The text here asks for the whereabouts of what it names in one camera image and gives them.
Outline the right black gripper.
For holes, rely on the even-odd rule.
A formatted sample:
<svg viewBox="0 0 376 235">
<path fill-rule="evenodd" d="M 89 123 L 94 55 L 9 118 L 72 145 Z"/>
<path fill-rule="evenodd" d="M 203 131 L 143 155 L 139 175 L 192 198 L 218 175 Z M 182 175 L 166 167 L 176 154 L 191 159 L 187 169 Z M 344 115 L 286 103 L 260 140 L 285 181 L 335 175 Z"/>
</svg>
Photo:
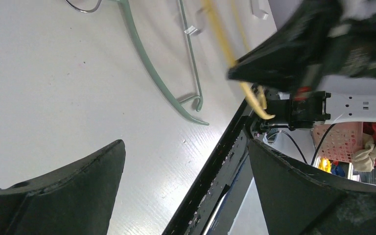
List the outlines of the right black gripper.
<svg viewBox="0 0 376 235">
<path fill-rule="evenodd" d="M 275 34 L 227 72 L 229 80 L 288 93 L 318 85 L 328 75 L 376 79 L 376 12 L 360 16 L 342 0 L 304 0 Z"/>
</svg>

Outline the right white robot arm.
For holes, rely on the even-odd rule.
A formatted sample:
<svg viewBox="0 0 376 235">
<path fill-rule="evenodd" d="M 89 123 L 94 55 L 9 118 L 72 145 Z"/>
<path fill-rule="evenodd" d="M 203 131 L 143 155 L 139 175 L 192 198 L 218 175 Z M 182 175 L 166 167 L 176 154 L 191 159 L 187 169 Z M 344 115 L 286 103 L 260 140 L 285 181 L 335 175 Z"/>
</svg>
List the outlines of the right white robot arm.
<svg viewBox="0 0 376 235">
<path fill-rule="evenodd" d="M 228 70 L 230 80 L 289 94 L 258 113 L 259 130 L 376 122 L 376 94 L 317 89 L 328 75 L 376 79 L 376 13 L 360 20 L 343 13 L 342 1 L 305 0 L 281 29 Z"/>
</svg>

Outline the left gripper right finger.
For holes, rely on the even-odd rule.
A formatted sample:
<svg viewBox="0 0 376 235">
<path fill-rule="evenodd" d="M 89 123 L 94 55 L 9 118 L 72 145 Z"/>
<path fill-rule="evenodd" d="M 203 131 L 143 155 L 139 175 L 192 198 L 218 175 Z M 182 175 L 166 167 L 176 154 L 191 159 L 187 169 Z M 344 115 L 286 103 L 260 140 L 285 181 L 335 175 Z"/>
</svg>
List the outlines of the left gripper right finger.
<svg viewBox="0 0 376 235">
<path fill-rule="evenodd" d="M 376 235 L 376 185 L 335 176 L 253 140 L 248 147 L 271 235 Z"/>
</svg>

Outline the pale yellow hanger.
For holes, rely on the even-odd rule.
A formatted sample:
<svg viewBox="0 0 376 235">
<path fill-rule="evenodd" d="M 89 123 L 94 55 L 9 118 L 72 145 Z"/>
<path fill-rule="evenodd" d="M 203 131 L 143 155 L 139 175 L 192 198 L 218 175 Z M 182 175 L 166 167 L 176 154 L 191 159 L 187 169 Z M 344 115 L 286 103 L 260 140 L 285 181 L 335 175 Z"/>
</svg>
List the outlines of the pale yellow hanger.
<svg viewBox="0 0 376 235">
<path fill-rule="evenodd" d="M 206 10 L 207 18 L 218 41 L 220 50 L 223 52 L 228 65 L 233 67 L 237 64 L 234 50 L 226 37 L 226 33 L 224 31 L 223 24 L 219 19 L 217 10 L 215 9 L 211 0 L 202 0 L 202 5 Z M 247 103 L 260 118 L 263 120 L 269 120 L 275 117 L 275 115 L 270 115 L 265 111 L 267 109 L 267 100 L 262 86 L 258 86 L 258 95 L 255 95 L 251 85 L 249 85 L 247 82 L 240 82 L 239 85 L 245 94 Z"/>
</svg>

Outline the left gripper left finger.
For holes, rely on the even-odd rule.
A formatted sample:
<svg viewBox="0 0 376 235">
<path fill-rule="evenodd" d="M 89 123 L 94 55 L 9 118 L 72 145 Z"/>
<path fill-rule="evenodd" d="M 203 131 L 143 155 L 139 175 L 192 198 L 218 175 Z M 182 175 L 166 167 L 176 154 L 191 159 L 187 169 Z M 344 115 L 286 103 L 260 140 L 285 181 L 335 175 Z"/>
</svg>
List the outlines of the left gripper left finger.
<svg viewBox="0 0 376 235">
<path fill-rule="evenodd" d="M 125 163 L 125 144 L 0 188 L 0 235 L 105 235 Z"/>
</svg>

